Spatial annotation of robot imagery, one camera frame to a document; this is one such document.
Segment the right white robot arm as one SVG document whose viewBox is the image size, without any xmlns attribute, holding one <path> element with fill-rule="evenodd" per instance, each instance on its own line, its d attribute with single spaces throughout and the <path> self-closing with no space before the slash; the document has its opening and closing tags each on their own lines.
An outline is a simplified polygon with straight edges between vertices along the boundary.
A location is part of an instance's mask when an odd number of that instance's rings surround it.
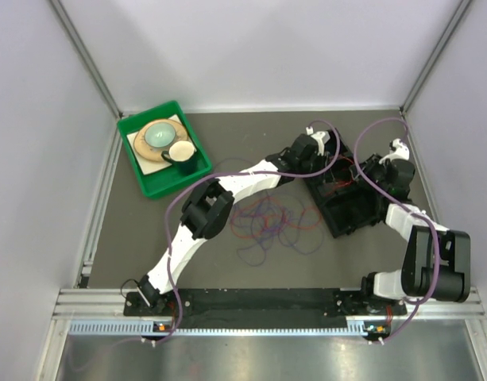
<svg viewBox="0 0 487 381">
<path fill-rule="evenodd" d="M 470 293 L 470 235 L 434 222 L 409 198 L 415 165 L 373 155 L 351 170 L 357 184 L 377 196 L 381 221 L 407 241 L 402 268 L 362 280 L 361 308 L 380 313 L 389 299 L 433 298 L 464 302 Z"/>
</svg>

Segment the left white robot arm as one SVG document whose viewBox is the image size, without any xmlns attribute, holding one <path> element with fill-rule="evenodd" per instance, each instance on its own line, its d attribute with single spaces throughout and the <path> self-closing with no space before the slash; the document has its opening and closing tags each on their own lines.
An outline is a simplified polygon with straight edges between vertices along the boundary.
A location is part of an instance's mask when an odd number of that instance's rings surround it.
<svg viewBox="0 0 487 381">
<path fill-rule="evenodd" d="M 176 235 L 171 235 L 166 224 L 167 250 L 137 284 L 143 307 L 155 315 L 166 311 L 167 293 L 175 288 L 181 272 L 200 246 L 222 232 L 234 204 L 293 179 L 325 173 L 334 164 L 340 145 L 335 130 L 314 133 L 309 128 L 291 147 L 266 156 L 248 169 L 208 175 L 194 183 L 181 208 Z"/>
</svg>

